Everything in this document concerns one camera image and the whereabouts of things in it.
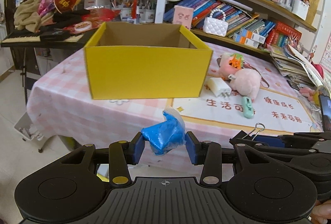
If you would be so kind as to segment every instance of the yellow box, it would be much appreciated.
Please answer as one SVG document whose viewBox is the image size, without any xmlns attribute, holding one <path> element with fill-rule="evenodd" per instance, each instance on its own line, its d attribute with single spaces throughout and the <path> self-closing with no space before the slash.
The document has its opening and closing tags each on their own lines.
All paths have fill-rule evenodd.
<svg viewBox="0 0 331 224">
<path fill-rule="evenodd" d="M 212 50 L 184 26 L 103 23 L 84 47 L 92 99 L 198 97 Z"/>
</svg>

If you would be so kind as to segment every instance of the ribbed gray plate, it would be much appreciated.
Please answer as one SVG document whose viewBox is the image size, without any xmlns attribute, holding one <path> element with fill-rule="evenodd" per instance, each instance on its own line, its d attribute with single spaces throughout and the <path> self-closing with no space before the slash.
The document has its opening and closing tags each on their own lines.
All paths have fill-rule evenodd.
<svg viewBox="0 0 331 224">
<path fill-rule="evenodd" d="M 258 224 L 227 204 L 217 189 L 193 178 L 138 178 L 110 192 L 104 204 L 71 224 Z M 309 224 L 302 219 L 292 224 Z M 35 224 L 25 220 L 23 224 Z"/>
</svg>

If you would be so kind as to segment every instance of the stack of paper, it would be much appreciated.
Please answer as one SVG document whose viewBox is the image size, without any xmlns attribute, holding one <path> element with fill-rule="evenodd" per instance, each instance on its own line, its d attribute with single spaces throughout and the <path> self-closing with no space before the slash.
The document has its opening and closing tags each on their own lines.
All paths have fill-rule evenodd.
<svg viewBox="0 0 331 224">
<path fill-rule="evenodd" d="M 273 62 L 291 86 L 301 87 L 325 85 L 322 77 L 308 60 L 293 47 L 271 47 Z"/>
</svg>

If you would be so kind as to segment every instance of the baseboard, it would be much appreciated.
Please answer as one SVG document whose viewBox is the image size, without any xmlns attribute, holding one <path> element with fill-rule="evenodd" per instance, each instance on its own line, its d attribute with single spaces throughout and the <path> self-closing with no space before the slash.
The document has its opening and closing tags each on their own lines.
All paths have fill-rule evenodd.
<svg viewBox="0 0 331 224">
<path fill-rule="evenodd" d="M 0 82 L 2 82 L 6 77 L 8 77 L 15 70 L 16 70 L 15 66 L 12 66 L 6 72 L 4 72 L 2 75 L 0 75 Z"/>
</svg>

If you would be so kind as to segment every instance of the human hand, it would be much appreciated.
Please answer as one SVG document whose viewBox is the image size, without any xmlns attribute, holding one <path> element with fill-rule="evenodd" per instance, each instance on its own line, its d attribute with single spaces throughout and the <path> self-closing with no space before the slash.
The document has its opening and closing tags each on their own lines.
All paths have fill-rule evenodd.
<svg viewBox="0 0 331 224">
<path fill-rule="evenodd" d="M 311 218 L 311 222 L 314 224 L 327 224 L 328 219 L 331 219 L 331 200 L 323 204 L 320 201 L 316 201 Z"/>
</svg>

